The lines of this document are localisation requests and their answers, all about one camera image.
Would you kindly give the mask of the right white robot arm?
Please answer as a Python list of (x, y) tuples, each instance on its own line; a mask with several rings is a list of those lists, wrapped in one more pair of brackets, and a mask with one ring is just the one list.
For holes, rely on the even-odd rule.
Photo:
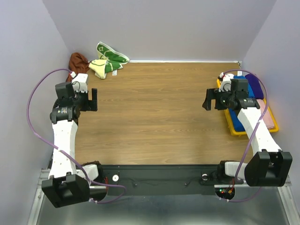
[(245, 151), (252, 149), (253, 157), (248, 163), (222, 161), (216, 170), (216, 179), (226, 183), (232, 177), (243, 180), (251, 187), (281, 187), (285, 184), (293, 158), (290, 152), (282, 151), (267, 129), (256, 99), (248, 96), (246, 90), (219, 91), (207, 89), (203, 108), (232, 109), (238, 114), (249, 138)]

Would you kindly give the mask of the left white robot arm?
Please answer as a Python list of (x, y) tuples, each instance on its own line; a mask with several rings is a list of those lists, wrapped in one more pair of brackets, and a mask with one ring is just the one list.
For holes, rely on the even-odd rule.
[(75, 157), (75, 136), (81, 112), (95, 112), (98, 109), (97, 89), (89, 92), (74, 90), (69, 82), (55, 86), (57, 100), (50, 114), (54, 132), (52, 166), (49, 178), (42, 181), (41, 188), (55, 208), (60, 208), (103, 196), (90, 192), (91, 183), (98, 185), (104, 181), (104, 173), (98, 161), (85, 163), (80, 169), (72, 159)]

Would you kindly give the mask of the green cream patterned towel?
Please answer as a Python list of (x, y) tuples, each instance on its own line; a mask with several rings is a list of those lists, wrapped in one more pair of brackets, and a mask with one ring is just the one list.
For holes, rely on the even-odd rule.
[(96, 51), (98, 58), (90, 61), (89, 69), (100, 79), (105, 79), (107, 73), (122, 69), (130, 61), (129, 57), (103, 42), (98, 42)]

